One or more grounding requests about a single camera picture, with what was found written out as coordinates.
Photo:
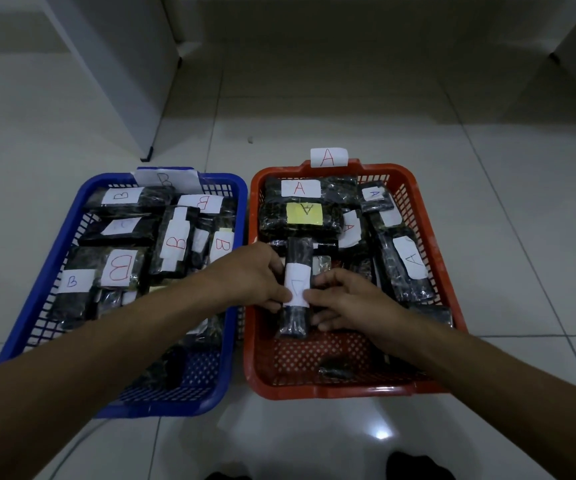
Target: person's left arm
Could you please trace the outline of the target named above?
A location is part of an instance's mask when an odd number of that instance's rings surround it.
[[[234,305],[277,311],[290,291],[263,243],[0,364],[0,478],[33,478],[103,406],[202,320]]]

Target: hand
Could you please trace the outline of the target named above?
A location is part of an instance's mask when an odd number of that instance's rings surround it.
[[[383,351],[391,348],[397,325],[410,313],[363,276],[347,269],[318,274],[313,285],[327,287],[303,293],[310,305],[326,308],[312,317],[313,325],[321,331],[361,331]]]
[[[283,272],[281,258],[265,242],[242,246],[202,271],[220,283],[230,306],[260,305],[272,313],[292,299],[290,290],[277,282]]]

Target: tiled floor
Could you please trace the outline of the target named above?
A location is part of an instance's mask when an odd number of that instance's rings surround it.
[[[249,184],[343,146],[408,167],[471,333],[576,384],[576,85],[561,69],[517,47],[184,50],[153,164]],[[69,54],[0,54],[0,348],[77,188],[138,163]],[[383,478],[395,449],[460,479],[549,477],[449,395],[273,403],[240,362],[206,415],[91,422],[38,478],[96,427],[57,479]]]

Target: blue plastic basket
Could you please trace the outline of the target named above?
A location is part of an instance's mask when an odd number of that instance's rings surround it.
[[[168,169],[188,169],[166,167]],[[229,173],[200,174],[204,192],[237,199],[237,221],[234,248],[243,244],[248,188],[236,175]],[[57,240],[30,291],[10,336],[0,353],[0,363],[63,334],[57,323],[47,321],[46,310],[59,287],[68,250],[92,220],[82,207],[97,187],[136,187],[130,173],[103,173],[81,186]],[[228,390],[232,372],[232,353],[237,329],[237,308],[228,308],[221,352],[190,353],[186,358],[180,387],[172,390],[150,390],[128,387],[120,396],[97,413],[98,418],[139,418],[146,416],[196,416],[216,406]]]

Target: basket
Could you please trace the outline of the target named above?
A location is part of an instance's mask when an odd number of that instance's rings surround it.
[[[360,182],[383,180],[395,197],[407,226],[416,233],[419,252],[428,267],[428,277],[437,292],[428,303],[452,308],[454,325],[467,331],[457,297],[439,252],[416,180],[395,164],[361,165],[351,159],[346,167],[312,168],[309,161],[299,167],[266,168],[252,180],[250,191],[249,242],[257,239],[259,205],[264,201],[267,177],[313,178],[356,175]],[[361,333],[312,330],[306,340],[275,339],[276,319],[254,306],[246,308],[244,370],[250,387],[266,399],[308,399],[412,395],[445,392],[435,381],[409,364],[384,362],[384,355]],[[348,355],[356,372],[354,379],[324,378],[317,365],[324,356]]]
[[[243,244],[248,188],[229,173],[200,174],[207,194],[237,199],[237,220],[233,248]],[[45,320],[59,287],[66,255],[92,221],[82,207],[97,187],[136,187],[130,173],[103,173],[81,186],[64,221],[57,240],[30,291],[10,336],[0,353],[0,363],[32,350],[63,334],[57,323]],[[232,371],[232,353],[237,329],[237,308],[228,308],[221,351],[189,353],[180,387],[152,390],[128,387],[111,404],[97,413],[98,418],[139,418],[147,416],[195,416],[216,406],[228,390]]]

